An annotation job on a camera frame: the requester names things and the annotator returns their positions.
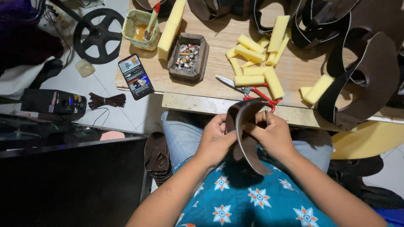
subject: person's right hand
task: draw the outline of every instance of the person's right hand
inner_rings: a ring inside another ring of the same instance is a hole
[[[268,118],[269,125],[265,129],[247,123],[244,131],[257,139],[262,148],[278,161],[298,153],[292,144],[288,123],[273,113],[268,113]],[[255,115],[255,124],[265,121],[266,117],[264,111]]]

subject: black wheel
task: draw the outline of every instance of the black wheel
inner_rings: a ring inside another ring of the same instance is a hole
[[[87,13],[83,17],[83,19],[88,23],[91,23],[92,19],[100,16],[105,16],[105,18],[101,21],[101,23],[94,26],[97,29],[96,33],[90,32],[88,37],[83,42],[81,42],[81,36],[83,33],[83,29],[86,27],[86,23],[78,23],[73,35],[74,48],[77,54],[82,59],[85,59],[92,64],[105,64],[114,60],[118,57],[119,49],[121,47],[122,33],[110,32],[108,31],[108,28],[115,19],[121,24],[121,26],[123,26],[123,16],[115,10],[109,8],[99,8]],[[105,45],[110,40],[119,41],[119,45],[112,53],[108,54]],[[92,45],[97,46],[99,57],[92,57],[86,54],[86,50]]]

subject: red-handled scissors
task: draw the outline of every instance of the red-handled scissors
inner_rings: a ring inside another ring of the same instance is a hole
[[[216,77],[223,81],[224,83],[226,83],[227,85],[229,85],[230,87],[244,93],[244,98],[243,100],[247,100],[247,99],[253,99],[254,97],[249,96],[248,94],[250,93],[250,91],[253,91],[255,94],[257,94],[258,96],[260,96],[261,98],[265,99],[268,101],[268,105],[271,108],[271,113],[273,113],[275,111],[275,105],[279,103],[279,99],[276,99],[275,101],[273,101],[272,99],[268,98],[266,95],[264,95],[261,91],[259,91],[258,89],[256,89],[256,87],[268,87],[267,83],[263,83],[260,85],[252,85],[251,87],[239,87],[236,88],[236,86],[234,86],[234,82],[232,80],[229,80],[227,78],[221,77],[216,75]]]

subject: smartphone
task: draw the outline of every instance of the smartphone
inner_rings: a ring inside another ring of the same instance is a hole
[[[118,65],[135,100],[154,92],[152,83],[137,54],[123,59],[118,62]]]

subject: white tile floor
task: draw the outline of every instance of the white tile floor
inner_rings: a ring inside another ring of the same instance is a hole
[[[76,7],[74,11],[81,16],[96,8],[112,8],[121,13],[123,17],[127,14],[127,6],[129,0],[104,0],[105,6],[97,6],[92,8]],[[70,16],[63,13],[70,22],[70,27],[62,31],[67,37],[68,43],[72,46],[74,28],[77,22]],[[94,19],[92,22],[98,24],[102,18]],[[40,22],[40,27],[54,36],[58,36],[55,29],[52,28],[45,20]],[[120,32],[121,27],[118,22],[112,23],[109,28],[111,31]],[[107,43],[107,52],[111,52],[117,46],[117,42]],[[97,57],[96,48],[89,48],[87,53]],[[84,95],[89,98],[89,93],[93,92],[102,97],[110,97],[124,93],[126,95],[126,105],[124,108],[104,106],[109,109],[96,122],[95,120],[105,111],[105,109],[95,110],[87,113],[78,122],[89,125],[104,126],[108,128],[116,128],[130,130],[140,133],[151,133],[153,131],[162,131],[161,113],[164,108],[161,107],[162,96],[151,94],[138,101],[132,98],[130,92],[117,90],[114,84],[114,76],[118,59],[115,59],[104,65],[94,65],[96,71],[93,75],[82,78],[77,72],[75,64],[81,58],[73,51],[71,63],[62,72],[46,82],[41,88],[59,89],[71,93]],[[9,105],[10,112],[13,111],[13,104]],[[404,144],[394,148],[381,155],[384,160],[384,168],[381,172],[365,177],[364,182],[370,186],[384,187],[396,192],[404,197]],[[157,188],[153,180],[152,192]]]
[[[104,4],[91,8],[73,7],[74,11],[80,16],[95,10],[97,8],[111,8],[119,12],[123,17],[127,14],[129,0],[104,0]],[[68,29],[63,30],[62,34],[68,39],[68,44],[72,46],[73,38],[71,34],[76,27],[76,22],[69,16],[64,14],[66,19],[71,23]],[[94,18],[93,24],[98,24],[103,17]],[[39,26],[50,32],[52,35],[58,36],[53,27],[47,21],[42,20]],[[120,24],[113,22],[109,30],[112,32],[121,32]],[[117,46],[118,41],[109,41],[107,43],[107,52],[111,53]],[[95,46],[90,47],[87,54],[93,57],[98,57],[98,50]],[[103,106],[106,109],[94,110],[86,113],[77,122],[82,124],[104,126],[108,128],[116,128],[122,130],[135,131],[140,133],[151,133],[154,131],[162,131],[161,114],[165,110],[161,107],[162,95],[150,94],[138,101],[135,101],[129,91],[117,90],[114,84],[115,72],[118,65],[118,59],[103,64],[94,65],[95,72],[89,77],[82,78],[76,70],[76,63],[81,58],[75,53],[72,53],[69,65],[62,72],[53,77],[41,86],[43,89],[58,89],[79,95],[84,95],[89,99],[89,93],[100,95],[102,97],[111,97],[124,93],[126,95],[126,105],[124,108]]]

